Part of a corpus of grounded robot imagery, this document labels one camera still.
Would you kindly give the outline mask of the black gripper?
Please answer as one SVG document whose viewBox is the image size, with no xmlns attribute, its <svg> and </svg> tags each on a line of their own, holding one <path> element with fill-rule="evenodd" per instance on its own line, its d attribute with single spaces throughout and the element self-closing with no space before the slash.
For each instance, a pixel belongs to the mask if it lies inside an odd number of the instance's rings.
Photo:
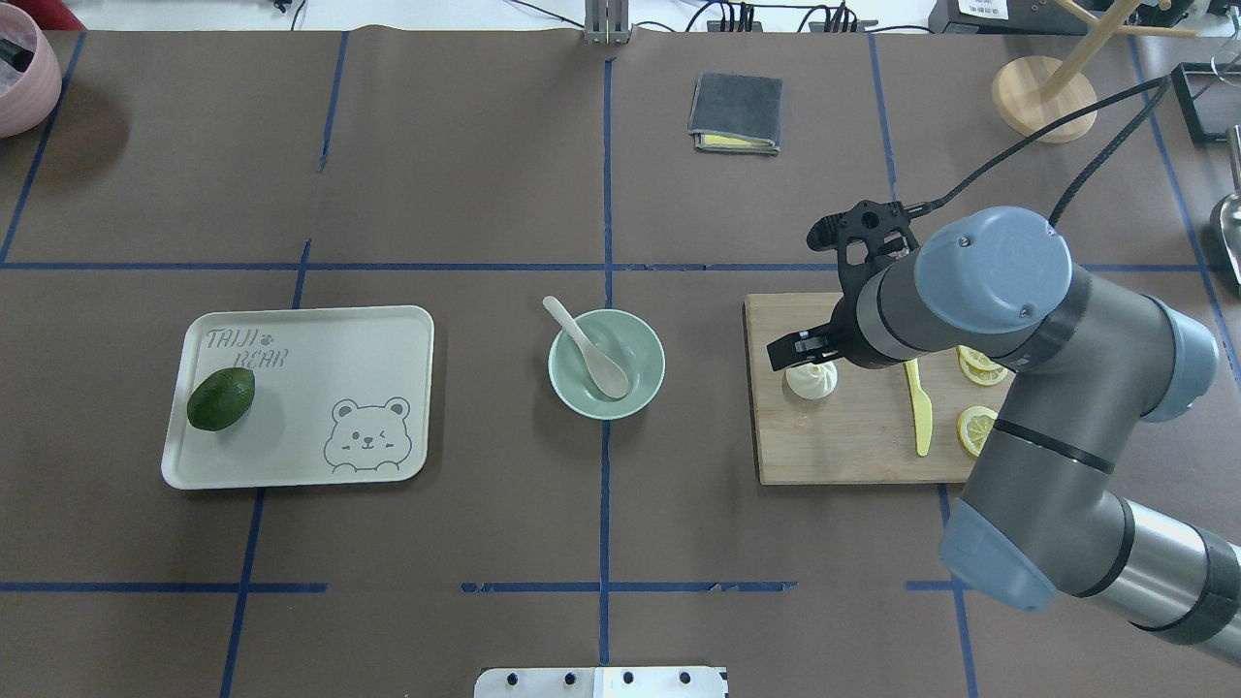
<svg viewBox="0 0 1241 698">
<path fill-rule="evenodd" d="M 854 361 L 855 332 L 843 322 L 829 322 L 812 330 L 789 333 L 767 345 L 772 371 L 804 364 Z"/>
</svg>

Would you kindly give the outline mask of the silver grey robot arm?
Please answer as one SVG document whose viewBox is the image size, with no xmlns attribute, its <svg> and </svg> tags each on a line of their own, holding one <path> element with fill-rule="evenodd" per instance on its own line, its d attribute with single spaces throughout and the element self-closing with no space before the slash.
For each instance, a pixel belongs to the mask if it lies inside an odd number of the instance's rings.
<svg viewBox="0 0 1241 698">
<path fill-rule="evenodd" d="M 774 370 L 850 361 L 885 369 L 970 347 L 1014 379 L 939 560 L 1028 614 L 1059 592 L 1167 645 L 1239 663 L 1239 546 L 1109 491 L 1138 424 L 1181 416 L 1211 386 L 1211 332 L 1157 297 L 1090 273 L 1037 212 L 985 207 L 918 243 L 925 205 L 859 202 L 812 225 L 833 250 L 831 318 L 773 340 Z"/>
</svg>

